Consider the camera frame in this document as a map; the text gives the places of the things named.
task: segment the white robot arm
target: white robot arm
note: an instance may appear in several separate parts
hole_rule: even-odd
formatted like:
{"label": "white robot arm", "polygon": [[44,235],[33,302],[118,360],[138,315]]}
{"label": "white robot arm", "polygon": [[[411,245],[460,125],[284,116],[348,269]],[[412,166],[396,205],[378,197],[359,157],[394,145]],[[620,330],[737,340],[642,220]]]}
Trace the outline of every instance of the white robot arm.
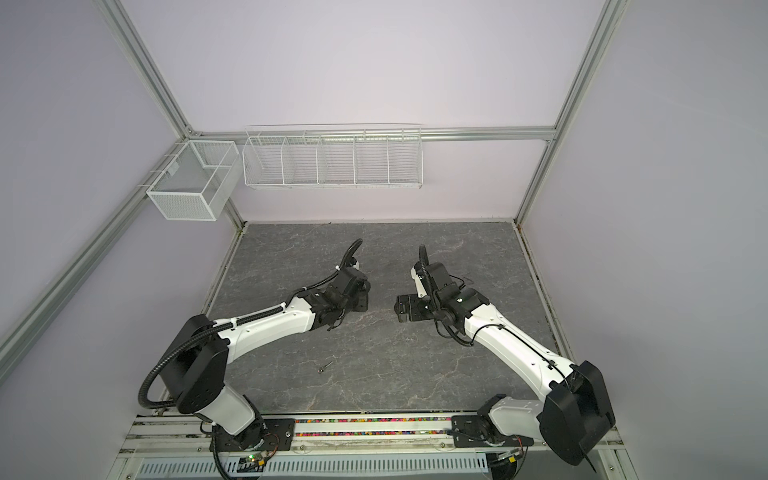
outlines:
{"label": "white robot arm", "polygon": [[424,245],[411,277],[417,293],[398,296],[395,304],[401,322],[431,319],[463,346],[480,343],[522,377],[539,399],[521,405],[499,394],[488,400],[478,410],[483,420],[479,437],[488,445],[512,435],[543,439],[560,458],[578,465],[613,428],[611,401],[597,367],[589,362],[577,366],[536,342],[480,292],[463,282],[458,285],[441,263],[430,264]]}
{"label": "white robot arm", "polygon": [[[205,315],[190,318],[144,379],[139,404],[147,409],[175,406],[180,413],[212,422],[214,444],[224,438],[242,450],[259,445],[266,434],[263,419],[247,397],[224,381],[227,365],[284,336],[322,326],[333,329],[348,312],[366,311],[370,283],[353,258],[361,243],[358,239],[347,249],[332,275],[296,290],[280,305],[213,322]],[[147,397],[158,376],[172,400],[153,402]]]}

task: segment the wire mesh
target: wire mesh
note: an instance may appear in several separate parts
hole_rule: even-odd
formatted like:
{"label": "wire mesh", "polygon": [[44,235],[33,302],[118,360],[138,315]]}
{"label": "wire mesh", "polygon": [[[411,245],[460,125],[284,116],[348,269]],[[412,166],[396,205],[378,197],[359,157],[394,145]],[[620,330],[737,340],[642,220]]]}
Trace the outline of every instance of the wire mesh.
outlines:
{"label": "wire mesh", "polygon": [[237,185],[242,161],[232,141],[187,141],[147,195],[169,220],[216,220]]}
{"label": "wire mesh", "polygon": [[421,187],[419,134],[250,135],[243,147],[252,188]]}

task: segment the black joint motor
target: black joint motor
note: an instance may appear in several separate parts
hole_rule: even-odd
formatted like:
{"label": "black joint motor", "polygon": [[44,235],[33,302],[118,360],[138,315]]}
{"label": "black joint motor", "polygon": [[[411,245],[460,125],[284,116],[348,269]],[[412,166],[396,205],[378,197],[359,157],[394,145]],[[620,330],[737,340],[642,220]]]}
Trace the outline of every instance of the black joint motor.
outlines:
{"label": "black joint motor", "polygon": [[538,415],[541,437],[558,457],[578,465],[616,425],[600,370],[589,362],[572,366],[570,383],[550,385]]}
{"label": "black joint motor", "polygon": [[370,290],[368,277],[363,272],[346,266],[339,270],[339,274],[325,291],[311,289],[296,296],[310,305],[316,315],[312,329],[317,329],[321,326],[337,325],[349,312],[367,311]]}

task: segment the cable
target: cable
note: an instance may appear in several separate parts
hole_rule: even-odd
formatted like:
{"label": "cable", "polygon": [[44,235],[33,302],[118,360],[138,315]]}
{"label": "cable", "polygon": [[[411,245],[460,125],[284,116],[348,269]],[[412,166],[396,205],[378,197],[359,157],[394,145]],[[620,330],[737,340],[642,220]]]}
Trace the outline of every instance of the cable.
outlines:
{"label": "cable", "polygon": [[510,334],[511,334],[513,337],[515,337],[516,339],[520,340],[520,341],[523,343],[523,345],[525,345],[525,346],[527,346],[529,349],[533,350],[533,352],[534,352],[536,355],[538,355],[538,356],[539,356],[539,357],[540,357],[542,360],[544,360],[544,361],[547,363],[547,365],[549,365],[549,366],[550,366],[551,368],[553,368],[553,369],[554,369],[554,370],[555,370],[557,373],[559,373],[559,374],[560,374],[560,376],[561,376],[561,377],[563,377],[563,382],[565,382],[565,386],[566,386],[566,387],[567,387],[569,390],[571,389],[571,385],[568,383],[568,377],[566,377],[566,376],[563,374],[563,372],[562,372],[562,371],[561,371],[561,370],[558,368],[558,366],[557,366],[557,365],[554,363],[554,360],[548,359],[547,357],[543,356],[543,355],[542,355],[542,354],[541,354],[541,353],[540,353],[538,350],[536,350],[535,348],[533,348],[532,346],[530,346],[530,345],[528,344],[528,342],[526,342],[525,340],[523,340],[522,338],[520,338],[520,336],[519,336],[517,333],[515,333],[515,332],[512,332],[510,329],[508,329],[506,326],[504,326],[504,325],[502,325],[502,324],[500,324],[500,323],[486,323],[485,325],[483,325],[483,326],[480,326],[480,328],[478,328],[478,329],[475,331],[475,335],[473,335],[473,336],[472,336],[472,341],[470,341],[470,342],[469,342],[469,343],[470,343],[470,346],[474,346],[474,345],[475,345],[475,338],[477,338],[477,335],[478,335],[478,333],[480,333],[480,330],[484,329],[484,328],[485,328],[485,327],[487,327],[487,326],[495,326],[496,328],[498,328],[498,329],[500,329],[500,330],[504,330],[505,332],[507,332],[507,333],[510,333]]}
{"label": "cable", "polygon": [[[249,315],[244,318],[241,318],[237,320],[237,325],[240,326],[248,322],[253,322],[254,320],[266,318],[268,316],[272,316],[275,313],[280,313],[282,311],[283,311],[283,308],[281,306],[276,306],[275,308],[271,310],[267,310],[266,312],[254,313],[253,315]],[[165,402],[154,402],[152,400],[149,400],[149,398],[147,397],[147,394],[149,393],[149,388],[152,386],[152,382],[154,382],[157,376],[160,375],[160,372],[163,371],[163,369],[168,365],[168,363],[176,359],[176,357],[186,352],[187,350],[199,345],[204,340],[207,340],[209,337],[230,328],[232,328],[231,323],[222,323],[221,325],[206,329],[198,333],[197,335],[190,337],[189,340],[182,343],[181,345],[173,349],[170,353],[168,353],[166,356],[164,356],[159,362],[157,362],[157,365],[155,365],[154,368],[150,370],[150,372],[147,374],[147,377],[144,378],[144,381],[141,383],[141,387],[139,387],[139,394],[138,394],[139,405],[141,405],[146,409],[167,409],[169,407],[175,406],[176,402],[174,400],[167,400]]]}
{"label": "cable", "polygon": [[272,435],[273,437],[275,437],[275,448],[274,448],[274,450],[273,450],[273,451],[270,453],[270,456],[268,456],[268,457],[266,457],[266,458],[264,459],[265,461],[266,461],[266,460],[269,460],[269,459],[270,459],[270,458],[272,458],[272,457],[274,457],[274,456],[275,456],[275,454],[277,453],[277,448],[280,446],[280,437],[279,437],[279,436],[277,436],[277,434],[276,434],[276,433],[267,433],[265,436],[268,436],[268,435]]}
{"label": "cable", "polygon": [[462,281],[462,284],[458,286],[458,289],[459,289],[459,290],[461,290],[462,288],[464,288],[464,285],[466,285],[466,284],[467,284],[467,283],[464,281],[464,279],[463,279],[463,278],[461,278],[460,276],[451,275],[450,273],[448,274],[448,276],[450,276],[451,278],[455,278],[455,279],[457,279],[457,280],[461,280],[461,281]]}
{"label": "cable", "polygon": [[457,332],[454,332],[453,329],[451,329],[448,325],[445,324],[445,321],[442,321],[442,325],[445,327],[445,329],[448,331],[448,334],[451,336],[452,339],[456,341],[461,346],[472,346],[471,342],[467,342],[466,340],[460,338],[458,336]]}
{"label": "cable", "polygon": [[345,315],[346,315],[346,309],[342,309],[341,313],[339,314],[339,318],[338,318],[339,322],[334,324],[334,325],[329,326],[327,331],[330,332],[333,329],[339,328],[341,326],[341,324],[344,323],[344,316]]}
{"label": "cable", "polygon": [[429,302],[434,306],[435,310],[440,310],[440,300],[435,296],[435,291],[432,288],[432,278],[427,273],[428,266],[427,247],[422,243],[419,245],[419,271],[422,277],[422,286],[429,296]]}
{"label": "cable", "polygon": [[227,470],[224,469],[224,465],[221,465],[221,458],[219,458],[219,449],[217,448],[215,438],[210,440],[210,449],[214,453],[214,464],[216,465],[216,470],[219,472],[219,475],[221,475],[221,478],[224,480],[234,480],[230,477],[230,474],[227,473]]}
{"label": "cable", "polygon": [[512,476],[512,478],[517,477],[520,475],[520,471],[523,469],[523,465],[525,464],[525,459],[528,457],[528,447],[525,447],[525,452],[523,453],[523,458],[520,460],[520,463],[518,464],[517,469],[515,470],[515,474]]}
{"label": "cable", "polygon": [[[362,238],[359,238],[352,242],[352,245],[349,245],[349,247],[346,249],[346,252],[344,252],[344,256],[341,258],[341,262],[339,263],[339,268],[342,269],[346,266],[349,266],[349,263],[352,261],[352,255],[355,254],[358,248],[360,248],[360,245],[362,245]],[[299,293],[302,293],[307,290],[311,290],[313,288],[317,288],[318,286],[323,286],[326,283],[330,282],[331,280],[335,279],[336,276],[339,275],[339,271],[336,270],[333,273],[331,273],[329,276],[325,277],[324,279],[320,280],[317,283],[313,283],[312,285],[303,286],[299,288],[298,290],[294,290],[287,298],[286,298],[286,306],[288,306],[289,303],[291,303],[291,300],[298,295]]]}
{"label": "cable", "polygon": [[435,330],[437,330],[437,334],[438,335],[440,335],[444,339],[451,339],[451,338],[453,338],[450,335],[443,335],[442,333],[440,333],[440,327],[438,326],[439,323],[438,323],[437,319],[434,319],[434,320],[435,320]]}
{"label": "cable", "polygon": [[470,440],[475,440],[476,442],[486,442],[486,440],[482,437],[473,437],[472,435],[469,435],[468,433],[464,433],[460,430],[445,430],[446,435],[462,435]]}

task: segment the divided wire shelf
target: divided wire shelf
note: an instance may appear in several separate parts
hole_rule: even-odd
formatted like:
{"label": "divided wire shelf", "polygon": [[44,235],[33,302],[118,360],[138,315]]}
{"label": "divided wire shelf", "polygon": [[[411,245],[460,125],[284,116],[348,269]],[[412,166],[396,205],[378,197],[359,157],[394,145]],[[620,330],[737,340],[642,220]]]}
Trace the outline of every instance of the divided wire shelf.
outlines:
{"label": "divided wire shelf", "polygon": [[243,170],[254,189],[421,187],[421,132],[249,133]]}
{"label": "divided wire shelf", "polygon": [[214,221],[243,173],[233,141],[189,140],[147,195],[168,220]]}

